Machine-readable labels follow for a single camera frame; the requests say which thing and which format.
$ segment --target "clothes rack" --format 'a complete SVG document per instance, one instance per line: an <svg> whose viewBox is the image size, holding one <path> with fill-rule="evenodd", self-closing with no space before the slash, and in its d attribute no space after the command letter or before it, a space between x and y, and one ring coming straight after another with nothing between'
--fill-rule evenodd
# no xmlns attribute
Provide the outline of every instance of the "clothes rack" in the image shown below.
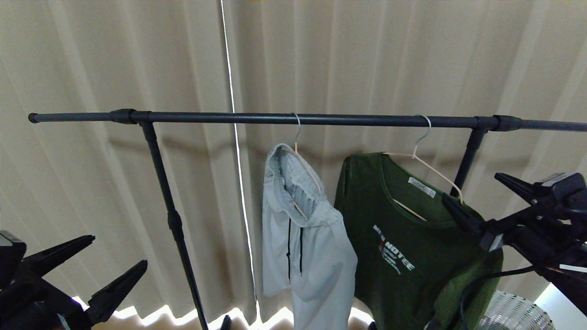
<svg viewBox="0 0 587 330"><path fill-rule="evenodd" d="M463 188L467 174L473 165L477 150L487 132L508 132L519 129L555 130L566 132L587 132L587 123L555 122L549 120L527 120L514 116L495 115L491 117L451 117L428 116L432 127L469 128L472 132L467 142L465 153L454 183ZM198 319L203 330L208 330L204 310L194 271L191 267L187 247L185 246L181 216L177 212L167 174L163 166L161 152L157 143L154 122L166 123L245 123L245 124L300 124L304 125L338 125L338 126L386 126L386 127L428 127L428 121L421 116L375 116L375 115L311 115L280 113L190 113L190 112L149 112L134 109L119 109L104 113L31 113L31 123L41 122L116 122L123 124L139 124L143 128L145 140L149 145L151 158L155 166L163 199L167 209L168 226L176 241L185 276L190 287L192 299L198 312ZM228 330L230 317L225 316L221 330Z"/></svg>

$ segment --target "beige hanger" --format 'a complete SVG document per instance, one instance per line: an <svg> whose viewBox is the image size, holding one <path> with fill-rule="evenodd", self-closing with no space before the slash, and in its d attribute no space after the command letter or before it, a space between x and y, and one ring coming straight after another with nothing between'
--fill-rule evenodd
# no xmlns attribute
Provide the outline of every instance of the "beige hanger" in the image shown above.
<svg viewBox="0 0 587 330"><path fill-rule="evenodd" d="M435 172L436 174L438 174L440 177L442 177L443 179L445 179L446 182L450 183L453 188L455 188L455 190L458 192L458 199L460 200L461 205L463 205L463 192L460 190L460 188L457 187L457 185L454 184L454 182L452 182L451 180L449 180L446 176L444 176L442 173L440 173L439 171L437 171L434 167L428 165L428 163L426 163L424 160L422 160L420 157L418 157L416 155L416 150L418 150L418 144L425 137L427 137L428 134L430 134L430 129L432 128L432 122L430 121L430 118L428 118L427 116L424 116L424 115L419 115L419 116L424 117L426 119L426 121L428 121L428 131L426 131L426 134L424 134L424 136L422 136L421 138L418 139L418 141L416 141L416 145L414 146L414 152L412 152L411 154L402 154L402 153L384 153L384 154L390 155L390 156L410 157L412 159L416 159L417 161L421 162L426 167L428 167L430 170L432 170L433 172ZM399 201L397 201L395 198L393 200L397 204L399 204L400 206L402 206L403 208L405 208L407 211L409 211L410 213L414 214L416 217L418 217L418 218L420 218L420 219L422 219L424 221L427 221L422 216L420 216L419 214L417 214L415 211L409 209L407 206L405 206L404 204L402 204Z"/></svg>
<svg viewBox="0 0 587 330"><path fill-rule="evenodd" d="M308 174L310 174L310 177L312 178L312 180L314 181L314 183L316 184L316 187L318 188L318 192L322 192L322 188L320 187L320 184L318 183L318 180L316 179L316 177L314 177L314 175L312 174L312 171L310 170L310 168L308 167L308 165L306 164L305 161L302 160L302 156L300 156L300 154L298 153L298 136L300 134L300 132L302 131L302 123L299 120L299 116L296 113L293 113L293 115L298 119L298 133L295 135L295 143L293 144L293 150L289 150L289 149L282 149L287 151L290 154L294 154L298 159L300 164L302 164L304 166L304 168L306 169L306 171L308 171ZM293 206L295 206L295 208L300 212L300 214L308 219L308 217L303 213L302 209L298 206L298 203L296 203L295 201L293 202Z"/></svg>

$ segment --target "black drawstring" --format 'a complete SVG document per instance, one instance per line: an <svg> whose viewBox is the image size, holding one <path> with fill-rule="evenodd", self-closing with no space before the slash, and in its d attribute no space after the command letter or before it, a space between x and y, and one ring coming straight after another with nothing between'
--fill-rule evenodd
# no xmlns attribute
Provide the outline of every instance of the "black drawstring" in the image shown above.
<svg viewBox="0 0 587 330"><path fill-rule="evenodd" d="M288 253L286 254L288 256L288 278L289 278L289 282L292 281L292 266L291 266L291 260L289 259L289 256L291 255L290 251L289 251L289 235L292 232L292 219L289 218L289 227L288 227Z"/></svg>
<svg viewBox="0 0 587 330"><path fill-rule="evenodd" d="M299 229L299 275L302 276L302 234L303 234L303 227Z"/></svg>

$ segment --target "hanging garment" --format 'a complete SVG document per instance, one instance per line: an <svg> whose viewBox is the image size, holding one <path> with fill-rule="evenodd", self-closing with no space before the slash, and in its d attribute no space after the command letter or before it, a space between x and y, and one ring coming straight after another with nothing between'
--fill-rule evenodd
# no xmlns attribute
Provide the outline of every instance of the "hanging garment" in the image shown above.
<svg viewBox="0 0 587 330"><path fill-rule="evenodd" d="M501 271L501 249L483 251L457 227L442 195L382 153L350 156L343 164L335 207L359 257L355 296L371 309L379 330L422 330L432 319L436 329L460 328L464 287ZM472 292L466 306L471 329L496 285L497 279L489 280Z"/></svg>
<svg viewBox="0 0 587 330"><path fill-rule="evenodd" d="M277 145L265 164L263 294L291 289L296 330L346 330L357 256L318 175L284 149Z"/></svg>

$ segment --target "green shirt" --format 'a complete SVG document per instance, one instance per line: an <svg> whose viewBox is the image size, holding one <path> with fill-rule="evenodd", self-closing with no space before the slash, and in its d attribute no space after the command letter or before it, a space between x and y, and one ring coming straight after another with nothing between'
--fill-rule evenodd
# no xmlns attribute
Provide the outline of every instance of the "green shirt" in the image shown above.
<svg viewBox="0 0 587 330"><path fill-rule="evenodd" d="M379 330L422 330L433 317L440 329L460 329L463 288L501 271L501 249L487 253L459 229L442 204L443 194L382 153L350 156L343 164L335 208L359 259L355 296L371 309ZM470 329L496 285L497 279L489 280L471 292Z"/></svg>

